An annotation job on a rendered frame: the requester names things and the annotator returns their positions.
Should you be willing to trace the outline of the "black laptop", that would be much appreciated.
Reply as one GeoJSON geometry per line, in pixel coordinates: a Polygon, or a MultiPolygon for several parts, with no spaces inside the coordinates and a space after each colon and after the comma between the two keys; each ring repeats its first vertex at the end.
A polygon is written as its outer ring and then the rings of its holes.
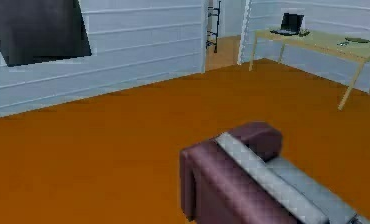
{"type": "Polygon", "coordinates": [[[298,35],[303,22],[303,15],[285,13],[282,18],[281,27],[276,30],[271,30],[271,33],[292,36],[298,35]]]}

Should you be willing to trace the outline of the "pale wooden table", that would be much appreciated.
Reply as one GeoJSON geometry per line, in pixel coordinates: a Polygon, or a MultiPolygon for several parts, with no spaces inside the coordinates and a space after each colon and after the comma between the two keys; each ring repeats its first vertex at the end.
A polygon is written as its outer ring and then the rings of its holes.
{"type": "Polygon", "coordinates": [[[272,33],[269,29],[265,29],[256,30],[254,32],[254,43],[249,62],[249,70],[252,70],[253,68],[257,42],[259,38],[282,43],[281,51],[277,60],[278,63],[280,63],[282,60],[284,48],[286,45],[312,50],[315,52],[357,62],[358,67],[347,87],[347,90],[343,95],[343,98],[338,105],[339,110],[342,110],[345,106],[345,103],[347,102],[347,99],[350,96],[350,93],[354,88],[364,65],[370,62],[370,42],[364,44],[348,44],[346,46],[341,46],[340,43],[346,40],[346,37],[344,35],[330,34],[326,32],[311,30],[310,33],[304,37],[300,37],[298,35],[282,36],[272,33]]]}

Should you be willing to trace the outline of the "black metal rack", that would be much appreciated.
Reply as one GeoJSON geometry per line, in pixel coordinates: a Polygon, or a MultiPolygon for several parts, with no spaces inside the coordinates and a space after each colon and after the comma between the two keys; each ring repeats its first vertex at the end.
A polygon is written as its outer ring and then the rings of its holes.
{"type": "Polygon", "coordinates": [[[214,52],[218,51],[220,14],[221,0],[209,0],[206,48],[212,47],[214,52]]]}

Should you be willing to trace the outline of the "black wall television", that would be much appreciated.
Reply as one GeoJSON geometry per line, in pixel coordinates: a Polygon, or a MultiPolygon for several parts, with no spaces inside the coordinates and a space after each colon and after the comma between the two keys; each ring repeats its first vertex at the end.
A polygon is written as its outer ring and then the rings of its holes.
{"type": "Polygon", "coordinates": [[[0,0],[8,67],[91,56],[79,0],[0,0]]]}

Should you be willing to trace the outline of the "maroon sofa with grey cushions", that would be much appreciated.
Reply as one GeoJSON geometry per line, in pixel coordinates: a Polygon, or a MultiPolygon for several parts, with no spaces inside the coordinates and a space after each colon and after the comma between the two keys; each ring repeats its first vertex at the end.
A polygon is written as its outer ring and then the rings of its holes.
{"type": "Polygon", "coordinates": [[[249,122],[180,151],[181,209],[197,224],[370,224],[281,156],[282,134],[249,122]]]}

